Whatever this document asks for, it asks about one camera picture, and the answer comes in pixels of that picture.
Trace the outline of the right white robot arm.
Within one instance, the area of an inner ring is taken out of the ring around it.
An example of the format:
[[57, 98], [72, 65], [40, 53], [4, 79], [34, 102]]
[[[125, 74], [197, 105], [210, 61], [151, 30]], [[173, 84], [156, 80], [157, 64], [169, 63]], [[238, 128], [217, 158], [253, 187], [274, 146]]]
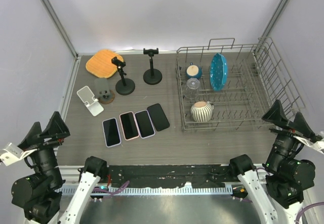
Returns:
[[310, 128], [301, 112], [288, 120], [280, 100], [274, 101], [262, 120], [274, 124], [270, 131], [276, 134], [263, 164], [265, 186], [246, 154], [230, 159], [229, 176], [247, 190], [261, 223], [302, 223], [305, 211], [322, 204], [303, 207], [303, 192], [314, 187], [315, 164], [295, 157], [304, 147], [323, 153], [323, 137]]

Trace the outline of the black tall pole stand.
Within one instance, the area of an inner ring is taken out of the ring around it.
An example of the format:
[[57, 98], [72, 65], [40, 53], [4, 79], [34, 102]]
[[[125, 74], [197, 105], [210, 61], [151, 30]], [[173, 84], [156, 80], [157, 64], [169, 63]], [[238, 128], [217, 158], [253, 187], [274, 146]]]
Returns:
[[154, 55], [159, 54], [158, 48], [156, 49], [143, 49], [143, 54], [150, 57], [150, 69], [146, 70], [143, 74], [143, 80], [149, 85], [159, 84], [163, 78], [162, 73], [158, 69], [154, 69], [153, 66], [153, 57]]

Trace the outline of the black round base stand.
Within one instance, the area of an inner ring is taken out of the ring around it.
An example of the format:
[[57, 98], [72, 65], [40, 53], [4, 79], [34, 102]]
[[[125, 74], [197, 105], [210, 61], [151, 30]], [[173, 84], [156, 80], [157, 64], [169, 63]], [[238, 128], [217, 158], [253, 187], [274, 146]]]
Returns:
[[117, 67], [117, 71], [121, 77], [115, 85], [116, 92], [123, 96], [131, 94], [135, 90], [135, 83], [133, 80], [125, 78], [126, 73], [123, 68], [126, 66], [126, 63], [119, 60], [117, 57], [113, 57], [111, 62]]

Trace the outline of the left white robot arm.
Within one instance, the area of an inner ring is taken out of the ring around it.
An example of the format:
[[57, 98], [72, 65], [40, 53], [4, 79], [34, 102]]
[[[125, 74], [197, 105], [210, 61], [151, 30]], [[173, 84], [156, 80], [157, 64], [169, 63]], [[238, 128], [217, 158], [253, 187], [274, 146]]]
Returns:
[[54, 149], [69, 136], [67, 125], [55, 111], [45, 129], [35, 122], [14, 150], [35, 172], [16, 180], [11, 188], [12, 204], [24, 210], [28, 223], [79, 223], [95, 185], [107, 179], [107, 162], [95, 156], [88, 157], [80, 172], [77, 190], [62, 216], [58, 217], [62, 197], [59, 189], [65, 180]]

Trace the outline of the lavender case phone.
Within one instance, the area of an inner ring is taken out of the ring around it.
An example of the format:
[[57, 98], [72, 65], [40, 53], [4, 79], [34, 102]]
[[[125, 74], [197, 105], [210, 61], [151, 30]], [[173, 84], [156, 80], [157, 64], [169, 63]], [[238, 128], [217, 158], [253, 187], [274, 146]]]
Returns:
[[155, 130], [147, 110], [136, 112], [135, 119], [137, 121], [140, 137], [142, 139], [155, 135]]

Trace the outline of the black phone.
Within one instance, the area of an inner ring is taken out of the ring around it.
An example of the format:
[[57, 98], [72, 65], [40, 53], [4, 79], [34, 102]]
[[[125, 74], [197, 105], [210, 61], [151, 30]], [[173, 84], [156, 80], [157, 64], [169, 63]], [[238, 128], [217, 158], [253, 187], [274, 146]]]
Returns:
[[156, 131], [162, 131], [170, 127], [170, 123], [159, 103], [147, 107], [147, 111]]

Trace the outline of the grey stand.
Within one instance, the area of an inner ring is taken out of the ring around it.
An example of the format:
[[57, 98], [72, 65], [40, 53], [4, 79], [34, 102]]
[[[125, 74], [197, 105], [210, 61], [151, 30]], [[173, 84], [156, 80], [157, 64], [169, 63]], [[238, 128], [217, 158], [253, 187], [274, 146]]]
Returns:
[[96, 98], [101, 104], [110, 104], [115, 98], [114, 92], [110, 89], [106, 78], [97, 78], [94, 80]]

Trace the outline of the pink case phone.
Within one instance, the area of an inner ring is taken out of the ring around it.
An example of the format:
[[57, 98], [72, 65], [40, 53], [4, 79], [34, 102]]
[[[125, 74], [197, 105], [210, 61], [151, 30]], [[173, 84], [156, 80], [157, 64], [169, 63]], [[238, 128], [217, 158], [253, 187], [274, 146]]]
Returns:
[[119, 116], [124, 138], [130, 141], [139, 137], [139, 129], [135, 120], [134, 112], [126, 112]]

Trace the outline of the white case phone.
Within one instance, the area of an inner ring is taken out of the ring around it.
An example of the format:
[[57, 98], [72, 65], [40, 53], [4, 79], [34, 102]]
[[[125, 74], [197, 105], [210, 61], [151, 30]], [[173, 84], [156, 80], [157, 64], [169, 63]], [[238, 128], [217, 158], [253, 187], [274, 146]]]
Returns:
[[108, 148], [121, 144], [118, 123], [116, 118], [106, 119], [102, 122], [105, 145]]

